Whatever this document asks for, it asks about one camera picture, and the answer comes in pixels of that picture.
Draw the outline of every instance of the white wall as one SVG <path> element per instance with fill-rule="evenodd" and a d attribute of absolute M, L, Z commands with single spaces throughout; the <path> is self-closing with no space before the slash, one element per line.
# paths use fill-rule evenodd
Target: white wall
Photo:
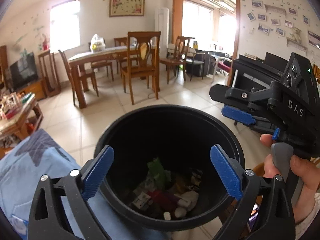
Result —
<path fill-rule="evenodd" d="M 307 0 L 260 0 L 263 1 L 264 4 L 286 9 L 286 18 L 284 15 L 281 15 L 279 13 L 266 13 L 265 8 L 253 8 L 252 0 L 240 1 L 241 20 L 238 55 L 243 55 L 245 52 L 247 52 L 264 59 L 266 52 L 270 52 L 288 60 L 290 54 L 294 51 L 304 57 L 307 57 L 311 61 L 311 63 L 315 61 L 317 65 L 320 64 L 320 49 L 317 49 L 316 47 L 308 44 L 308 30 L 320 35 L 320 21 Z M 289 14 L 289 7 L 296 9 L 298 11 L 298 16 Z M 255 15 L 255 21 L 251 22 L 249 20 L 247 14 L 250 12 Z M 258 14 L 267 15 L 267 21 L 264 22 L 258 20 Z M 310 26 L 303 23 L 303 15 L 309 17 Z M 289 36 L 289 33 L 292 33 L 292 29 L 284 26 L 284 20 L 286 19 L 293 22 L 293 26 L 301 30 L 301 44 L 308 48 L 307 54 L 299 49 L 287 47 L 286 37 L 281 37 L 276 33 L 277 26 L 271 25 L 271 18 L 280 19 L 281 26 L 279 28 L 285 30 L 285 36 Z M 271 27 L 273 29 L 273 31 L 269 33 L 269 36 L 266 36 L 264 33 L 258 31 L 259 23 L 262 23 L 263 25 Z"/>
<path fill-rule="evenodd" d="M 50 34 L 50 8 L 68 0 L 43 0 L 0 27 L 0 45 L 7 45 L 8 64 L 20 58 L 20 52 L 39 53 L 42 34 Z M 114 46 L 113 38 L 125 37 L 128 31 L 154 31 L 154 11 L 166 7 L 166 0 L 145 0 L 144 17 L 109 18 L 109 0 L 80 0 L 80 43 L 81 46 L 66 52 L 67 57 L 88 50 L 88 42 L 97 33 L 104 37 L 106 46 Z M 55 56 L 61 81 L 67 80 L 59 54 Z"/>

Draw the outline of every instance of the phone screen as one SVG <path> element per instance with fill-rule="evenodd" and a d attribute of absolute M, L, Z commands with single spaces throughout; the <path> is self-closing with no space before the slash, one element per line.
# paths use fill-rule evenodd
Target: phone screen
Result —
<path fill-rule="evenodd" d="M 258 206 L 258 204 L 254 204 L 252 212 L 251 212 L 251 216 L 249 217 L 249 221 L 248 221 L 249 231 L 251 231 L 253 229 L 253 226 L 257 220 L 258 212 L 259 212 L 259 206 Z"/>

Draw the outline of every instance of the trash can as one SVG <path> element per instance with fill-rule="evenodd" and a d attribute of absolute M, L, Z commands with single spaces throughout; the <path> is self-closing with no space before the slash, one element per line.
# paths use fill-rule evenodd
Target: trash can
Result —
<path fill-rule="evenodd" d="M 100 189 L 112 208 L 139 225 L 158 231 L 198 227 L 224 211 L 233 201 L 210 160 L 210 149 L 220 144 L 244 168 L 236 136 L 215 117 L 183 106 L 148 106 L 111 124 L 100 137 L 94 157 L 105 145 L 114 149 L 114 162 Z M 165 170 L 195 168 L 203 172 L 196 207 L 182 220 L 161 220 L 142 215 L 124 202 L 148 173 L 147 163 L 159 158 Z"/>

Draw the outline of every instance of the wooden dining table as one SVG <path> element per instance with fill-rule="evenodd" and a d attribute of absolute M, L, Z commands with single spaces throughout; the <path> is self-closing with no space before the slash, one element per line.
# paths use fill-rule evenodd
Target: wooden dining table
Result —
<path fill-rule="evenodd" d="M 86 108 L 87 103 L 84 98 L 84 92 L 89 91 L 88 82 L 86 79 L 80 80 L 79 71 L 85 71 L 84 64 L 91 63 L 100 60 L 116 60 L 127 57 L 127 46 L 119 46 L 119 47 L 111 47 L 105 48 L 99 52 L 85 52 L 74 55 L 69 58 L 69 65 L 71 68 L 72 79 L 74 82 L 74 87 L 76 91 L 76 95 L 79 101 L 79 107 Z M 135 55 L 135 46 L 130 47 L 131 55 Z M 155 46 L 151 48 L 151 59 L 154 61 L 155 57 Z M 156 58 L 156 83 L 159 85 L 159 55 Z"/>

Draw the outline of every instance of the picture frame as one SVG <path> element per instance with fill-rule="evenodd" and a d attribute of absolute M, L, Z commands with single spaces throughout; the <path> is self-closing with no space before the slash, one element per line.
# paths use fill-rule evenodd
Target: picture frame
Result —
<path fill-rule="evenodd" d="M 310 23 L 309 23 L 309 18 L 307 17 L 307 16 L 303 16 L 303 23 L 305 23 L 306 25 L 310 25 Z"/>
<path fill-rule="evenodd" d="M 310 45 L 320 49 L 320 36 L 308 31 L 308 42 Z"/>
<path fill-rule="evenodd" d="M 285 30 L 280 29 L 280 28 L 277 27 L 277 28 L 276 28 L 276 33 L 277 33 L 278 35 L 284 37 L 284 35 L 285 35 Z"/>
<path fill-rule="evenodd" d="M 297 12 L 297 10 L 296 10 L 296 9 L 288 8 L 288 10 L 289 10 L 289 13 L 290 13 L 290 14 L 293 14 L 293 15 L 295 15 L 295 16 L 297 16 L 297 15 L 298 15 L 298 12 Z"/>
<path fill-rule="evenodd" d="M 261 23 L 259 23 L 258 31 L 261 31 L 268 36 L 270 32 L 270 28 L 267 26 L 263 26 Z"/>
<path fill-rule="evenodd" d="M 271 24 L 280 26 L 280 20 L 279 19 L 271 19 Z"/>
<path fill-rule="evenodd" d="M 258 14 L 258 19 L 260 21 L 266 22 L 267 21 L 267 16 L 265 14 Z"/>
<path fill-rule="evenodd" d="M 258 0 L 252 0 L 252 7 L 263 9 L 263 2 Z"/>
<path fill-rule="evenodd" d="M 284 26 L 292 29 L 293 28 L 293 22 L 290 22 L 290 21 L 287 21 L 287 20 L 284 20 Z"/>
<path fill-rule="evenodd" d="M 145 0 L 110 0 L 109 17 L 144 16 Z"/>
<path fill-rule="evenodd" d="M 251 22 L 253 22 L 256 19 L 252 12 L 248 13 L 247 16 Z"/>

